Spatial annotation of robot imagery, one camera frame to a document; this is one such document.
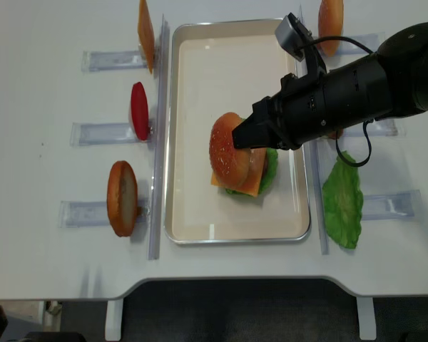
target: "tray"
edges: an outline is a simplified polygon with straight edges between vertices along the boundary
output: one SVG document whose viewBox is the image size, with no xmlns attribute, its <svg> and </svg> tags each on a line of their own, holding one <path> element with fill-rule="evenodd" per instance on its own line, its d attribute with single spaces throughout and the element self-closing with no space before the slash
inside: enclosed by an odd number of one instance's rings
<svg viewBox="0 0 428 342">
<path fill-rule="evenodd" d="M 297 241 L 310 227 L 304 151 L 279 151 L 271 189 L 258 198 L 210 185 L 210 130 L 280 90 L 295 60 L 279 47 L 280 19 L 194 24 L 173 35 L 165 231 L 178 244 Z"/>
</svg>

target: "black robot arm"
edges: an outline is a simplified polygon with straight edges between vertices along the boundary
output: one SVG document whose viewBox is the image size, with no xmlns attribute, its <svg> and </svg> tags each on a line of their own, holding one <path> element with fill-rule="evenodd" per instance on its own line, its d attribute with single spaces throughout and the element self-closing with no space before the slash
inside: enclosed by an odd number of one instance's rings
<svg viewBox="0 0 428 342">
<path fill-rule="evenodd" d="M 317 41 L 293 14 L 276 37 L 297 60 L 305 58 L 307 75 L 284 76 L 279 93 L 253 104 L 253 114 L 233 131 L 236 148 L 296 150 L 341 128 L 428 110 L 428 23 L 406 28 L 377 52 L 329 73 Z"/>
</svg>

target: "lettuce leaf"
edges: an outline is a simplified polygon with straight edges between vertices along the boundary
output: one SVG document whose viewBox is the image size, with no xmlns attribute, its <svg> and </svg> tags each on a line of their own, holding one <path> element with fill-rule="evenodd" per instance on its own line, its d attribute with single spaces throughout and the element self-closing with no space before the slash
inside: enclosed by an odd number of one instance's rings
<svg viewBox="0 0 428 342">
<path fill-rule="evenodd" d="M 342 154 L 355 162 L 346 151 Z M 322 187 L 322 196 L 328 236 L 340 246 L 354 249 L 362 232 L 363 193 L 358 169 L 345 164 L 338 156 Z"/>
<path fill-rule="evenodd" d="M 259 195 L 271 186 L 272 181 L 276 177 L 277 166 L 279 165 L 279 162 L 277 161 L 277 157 L 278 155 L 275 149 L 273 148 L 266 149 L 268 169 L 266 170 L 266 173 L 262 176 L 262 180 L 260 181 L 260 187 L 258 188 Z M 250 195 L 243 194 L 242 192 L 238 192 L 235 190 L 225 189 L 225 191 L 230 195 L 244 195 L 244 196 L 252 197 Z"/>
</svg>

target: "tomato slice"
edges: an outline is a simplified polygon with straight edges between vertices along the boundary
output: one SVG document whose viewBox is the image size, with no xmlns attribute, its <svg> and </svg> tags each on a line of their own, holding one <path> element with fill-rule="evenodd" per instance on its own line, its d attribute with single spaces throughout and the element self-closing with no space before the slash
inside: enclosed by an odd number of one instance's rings
<svg viewBox="0 0 428 342">
<path fill-rule="evenodd" d="M 141 82 L 135 83 L 131 90 L 131 120 L 139 140 L 146 141 L 149 132 L 148 99 Z"/>
</svg>

